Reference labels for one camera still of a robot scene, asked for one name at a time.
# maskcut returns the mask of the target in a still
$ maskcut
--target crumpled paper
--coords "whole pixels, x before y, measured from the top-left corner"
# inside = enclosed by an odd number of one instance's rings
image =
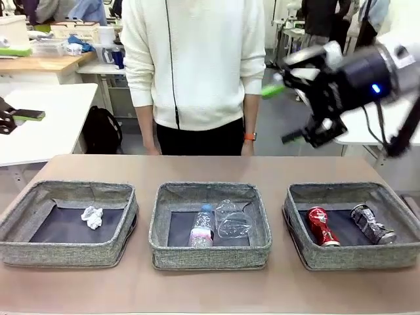
[[[81,219],[86,221],[87,226],[92,230],[96,230],[99,226],[102,226],[102,216],[104,211],[102,208],[96,209],[93,206],[90,206],[85,209],[81,215]]]

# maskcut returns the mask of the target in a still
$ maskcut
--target desk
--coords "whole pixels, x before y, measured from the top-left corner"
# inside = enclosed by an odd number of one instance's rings
[[[0,74],[22,72],[66,72],[74,66],[94,59],[96,54],[88,52],[81,56],[63,57],[20,57],[17,59],[0,59]]]
[[[102,95],[105,108],[110,113],[114,114],[107,75],[125,75],[125,70],[117,69],[114,64],[101,63],[96,59],[81,66],[79,69],[77,69],[77,73],[84,76],[93,75],[93,81],[99,86],[99,91]]]
[[[420,265],[390,271],[309,272],[285,226],[281,208],[293,183],[383,182],[363,160],[70,155],[53,158],[29,186],[40,180],[132,184],[140,206],[139,222],[115,268],[48,270],[0,264],[1,311],[388,314],[420,310]],[[186,180],[257,185],[273,236],[264,270],[162,272],[153,268],[148,229],[156,191],[163,182]]]
[[[294,75],[313,80],[319,70],[317,69],[295,69],[292,72]],[[302,98],[303,102],[310,106],[309,100],[306,95],[299,90],[296,90],[298,95]],[[417,93],[413,93],[404,98],[399,99],[391,105],[383,106],[383,114],[385,119],[385,136],[388,140],[397,134],[399,128],[401,128],[403,122],[412,107]],[[370,125],[372,131],[378,136],[381,136],[381,130],[379,128],[378,116],[376,106],[366,106],[367,113],[369,115]],[[383,166],[385,163],[385,157],[383,152],[377,147],[380,145],[369,133],[365,113],[361,108],[353,110],[351,112],[344,113],[342,120],[346,125],[348,132],[335,139],[336,143],[342,144],[344,147],[344,156],[360,156],[368,157],[372,156],[375,159],[374,166]],[[412,146],[420,146],[420,130],[414,134],[411,139]]]
[[[42,121],[27,121],[10,135],[0,135],[0,167],[9,168],[19,188],[25,183],[18,165],[46,162],[75,150],[96,89],[95,84],[45,85],[5,97],[16,109],[45,112]]]
[[[305,30],[300,28],[284,28],[283,20],[274,20],[276,25],[276,40],[274,41],[274,50],[271,64],[278,67],[278,60],[283,59],[293,51],[294,40],[299,40],[305,34]]]

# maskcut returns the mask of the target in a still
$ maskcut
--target person in background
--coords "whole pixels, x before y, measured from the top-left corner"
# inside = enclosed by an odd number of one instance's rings
[[[252,156],[263,0],[124,0],[122,15],[127,81],[148,153]]]
[[[74,6],[74,0],[22,0],[31,25],[64,21]]]
[[[353,16],[359,11],[359,8],[360,0],[351,0],[350,8],[344,18],[338,14],[335,15],[329,40],[338,42],[342,53],[344,52],[344,48],[346,46],[348,29],[352,23]]]
[[[121,11],[123,10],[123,0],[114,0],[112,5],[111,16],[114,18],[122,18]]]
[[[370,46],[382,27],[389,11],[390,0],[365,0],[359,12],[360,33],[356,48]]]
[[[302,0],[302,14],[305,17],[302,48],[328,43],[335,16],[344,18],[351,4],[351,0],[338,2],[340,10],[336,14],[337,0]]]
[[[77,0],[68,13],[68,18],[84,22],[99,22],[101,26],[108,25],[102,0]]]

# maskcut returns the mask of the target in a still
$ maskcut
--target storage bin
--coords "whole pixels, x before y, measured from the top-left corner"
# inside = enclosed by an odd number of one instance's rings
[[[91,230],[81,214],[103,208]],[[36,183],[0,221],[0,253],[14,266],[115,266],[137,219],[134,187],[101,182]]]
[[[11,46],[29,47],[26,17],[24,15],[0,17],[0,36],[6,37]]]
[[[230,199],[254,222],[248,238],[215,239],[213,247],[188,247],[194,217],[204,203],[214,208]],[[157,191],[150,223],[152,263],[167,270],[260,269],[268,260],[272,236],[263,200],[250,184],[226,182],[168,182]]]
[[[116,39],[116,31],[113,26],[99,26],[99,43],[113,45]]]
[[[98,22],[65,21],[51,24],[55,38],[67,40],[71,35],[89,44],[99,43]]]
[[[364,203],[377,222],[394,230],[392,244],[372,245],[350,217]],[[312,207],[328,213],[328,226],[340,247],[316,244],[306,214]],[[309,270],[384,269],[413,266],[420,253],[420,221],[389,188],[372,182],[290,186],[283,214],[303,264]]]
[[[31,41],[32,56],[61,57],[66,54],[67,41],[62,39],[41,39]]]
[[[98,55],[98,60],[103,64],[114,64],[114,58],[112,57],[113,49],[121,49],[124,54],[123,45],[103,45],[103,44],[94,44],[94,49]]]

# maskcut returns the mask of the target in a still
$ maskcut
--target red can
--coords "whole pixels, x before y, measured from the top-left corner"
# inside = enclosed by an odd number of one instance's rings
[[[319,246],[340,246],[340,242],[328,227],[328,215],[325,209],[313,207],[308,211],[309,226],[318,240]]]

